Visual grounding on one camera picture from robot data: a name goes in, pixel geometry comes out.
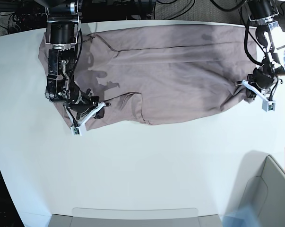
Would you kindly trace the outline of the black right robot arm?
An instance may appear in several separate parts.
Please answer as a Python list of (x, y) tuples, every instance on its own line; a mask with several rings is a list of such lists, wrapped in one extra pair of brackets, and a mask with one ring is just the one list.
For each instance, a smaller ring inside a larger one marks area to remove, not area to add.
[(45, 90), (46, 98), (52, 103), (61, 103), (68, 113), (74, 111), (72, 120), (80, 120), (95, 110), (99, 97), (91, 90), (80, 90), (74, 81), (75, 69), (82, 51), (80, 0), (39, 0), (45, 8), (47, 27), (45, 43), (51, 46), (48, 51), (48, 75)]

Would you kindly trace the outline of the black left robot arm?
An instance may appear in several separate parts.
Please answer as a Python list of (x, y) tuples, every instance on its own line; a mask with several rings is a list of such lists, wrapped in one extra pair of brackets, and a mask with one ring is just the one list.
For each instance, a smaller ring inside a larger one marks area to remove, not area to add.
[[(244, 50), (248, 58), (258, 65), (243, 83), (250, 90), (249, 98), (256, 95), (267, 105), (273, 105), (273, 96), (279, 83), (279, 77), (285, 75), (284, 32), (275, 18), (279, 12), (273, 0), (248, 0), (249, 19), (246, 23)], [(264, 51), (264, 58), (256, 61), (248, 53), (247, 39), (251, 22), (256, 23), (256, 41)]]

